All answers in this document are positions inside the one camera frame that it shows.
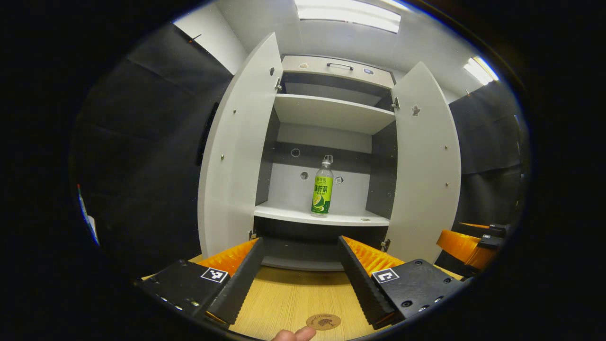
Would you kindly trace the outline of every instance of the ceiling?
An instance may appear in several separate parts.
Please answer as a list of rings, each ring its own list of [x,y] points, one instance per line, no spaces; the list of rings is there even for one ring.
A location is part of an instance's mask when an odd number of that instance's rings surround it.
[[[394,34],[349,22],[301,21],[293,0],[219,0],[216,4],[248,53],[276,32],[280,53],[333,56],[403,73],[423,61],[442,89],[456,96],[482,85],[463,69],[469,58],[478,55],[475,49],[421,12],[382,5],[402,16]]]

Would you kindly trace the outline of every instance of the green tea bottle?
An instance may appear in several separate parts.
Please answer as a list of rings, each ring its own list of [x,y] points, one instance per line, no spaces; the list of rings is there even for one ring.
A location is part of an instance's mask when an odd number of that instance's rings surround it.
[[[311,214],[315,217],[326,217],[330,208],[330,195],[333,192],[333,173],[330,170],[332,162],[332,155],[324,156],[322,167],[316,173],[316,181],[313,186],[313,199],[311,201]]]

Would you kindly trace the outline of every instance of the human hand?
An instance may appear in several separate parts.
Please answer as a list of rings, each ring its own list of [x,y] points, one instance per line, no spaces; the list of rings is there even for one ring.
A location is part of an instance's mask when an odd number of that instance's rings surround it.
[[[276,337],[271,341],[309,341],[316,335],[316,330],[312,327],[303,327],[297,330],[296,333],[287,330],[280,330]]]

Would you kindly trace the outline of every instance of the drawer handle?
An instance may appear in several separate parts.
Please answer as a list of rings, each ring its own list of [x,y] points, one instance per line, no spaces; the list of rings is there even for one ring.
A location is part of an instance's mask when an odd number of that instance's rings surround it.
[[[328,62],[328,63],[326,63],[326,66],[331,66],[331,65],[345,66],[345,67],[348,67],[350,71],[353,71],[353,66],[349,66],[349,65],[345,65],[345,64],[337,64],[335,62]]]

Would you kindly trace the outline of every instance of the open cabinet door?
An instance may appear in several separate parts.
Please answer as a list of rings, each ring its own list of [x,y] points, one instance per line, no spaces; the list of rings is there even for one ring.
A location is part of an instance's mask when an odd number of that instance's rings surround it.
[[[248,240],[259,165],[282,62],[275,33],[249,54],[221,100],[198,185],[198,233],[204,258]]]
[[[435,262],[443,229],[459,204],[461,154],[444,94],[423,62],[392,88],[398,132],[398,171],[388,253],[408,262]]]

